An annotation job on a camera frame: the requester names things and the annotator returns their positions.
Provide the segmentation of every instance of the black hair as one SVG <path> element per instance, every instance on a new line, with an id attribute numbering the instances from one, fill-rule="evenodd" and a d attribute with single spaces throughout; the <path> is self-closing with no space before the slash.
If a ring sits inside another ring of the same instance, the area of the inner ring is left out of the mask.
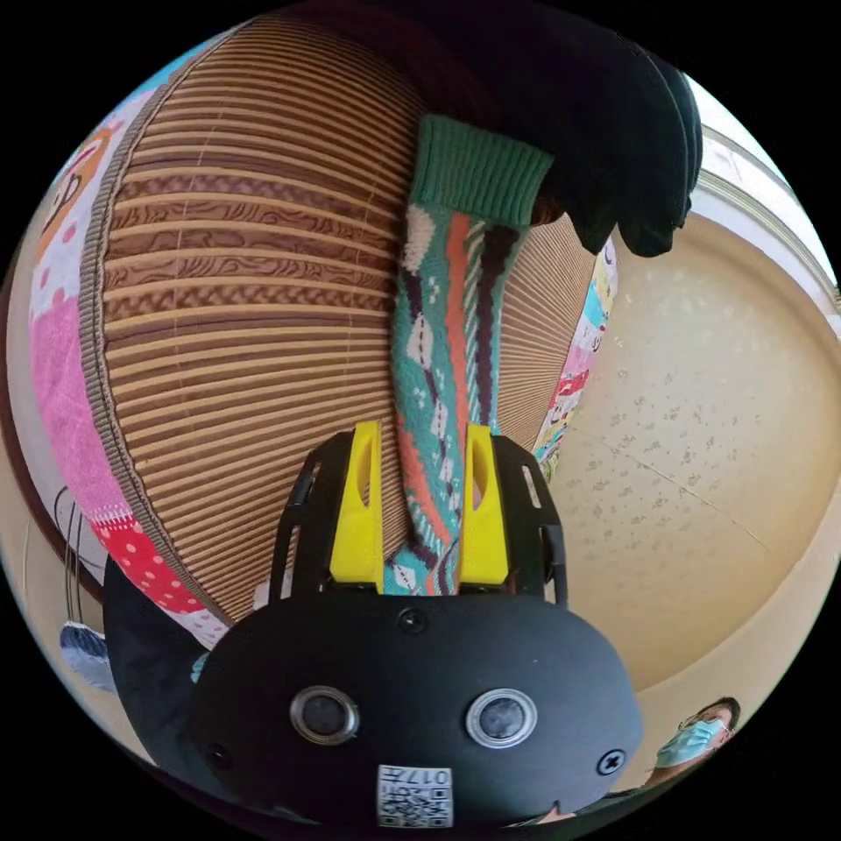
<path id="1" fill-rule="evenodd" d="M 739 717 L 742 714 L 742 705 L 735 698 L 724 696 L 702 707 L 697 712 L 697 715 L 702 716 L 707 710 L 711 710 L 713 707 L 726 707 L 730 711 L 730 729 L 735 730 L 739 724 Z"/>

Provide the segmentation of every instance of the person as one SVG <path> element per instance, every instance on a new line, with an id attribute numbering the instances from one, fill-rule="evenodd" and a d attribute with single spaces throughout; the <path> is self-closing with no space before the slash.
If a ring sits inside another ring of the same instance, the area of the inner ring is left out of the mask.
<path id="1" fill-rule="evenodd" d="M 739 725 L 741 712 L 739 702 L 730 696 L 708 703 L 695 715 L 677 725 L 675 735 L 657 752 L 654 768 L 641 786 L 611 792 L 601 800 L 591 803 L 590 806 L 579 809 L 575 814 L 563 814 L 555 808 L 531 823 L 552 823 L 576 815 L 586 815 L 685 774 L 690 768 L 707 760 L 721 745 L 732 738 Z"/>

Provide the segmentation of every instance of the qr code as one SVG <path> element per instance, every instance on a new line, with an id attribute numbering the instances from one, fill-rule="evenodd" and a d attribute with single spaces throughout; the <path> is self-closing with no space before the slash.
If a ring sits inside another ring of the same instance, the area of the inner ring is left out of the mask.
<path id="1" fill-rule="evenodd" d="M 453 825 L 449 768 L 381 765 L 377 779 L 380 826 L 425 829 Z"/>

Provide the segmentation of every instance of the bamboo mat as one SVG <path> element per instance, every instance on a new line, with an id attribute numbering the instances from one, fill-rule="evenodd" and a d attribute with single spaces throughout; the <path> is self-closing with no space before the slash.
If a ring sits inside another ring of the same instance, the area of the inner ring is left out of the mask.
<path id="1" fill-rule="evenodd" d="M 307 452 L 357 421 L 382 421 L 386 553 L 405 539 L 389 341 L 422 108 L 364 49 L 261 18 L 173 85 L 119 182 L 113 412 L 180 561 L 234 620 Z M 590 279 L 570 233 L 534 229 L 506 292 L 499 410 L 527 446 Z"/>

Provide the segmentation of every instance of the red polka dot fabric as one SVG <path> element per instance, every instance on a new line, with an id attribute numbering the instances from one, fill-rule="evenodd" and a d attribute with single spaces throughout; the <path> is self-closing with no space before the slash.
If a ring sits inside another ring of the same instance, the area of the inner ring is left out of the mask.
<path id="1" fill-rule="evenodd" d="M 129 581 L 164 613 L 208 648 L 222 638 L 227 628 L 175 577 L 134 517 L 90 525 Z"/>

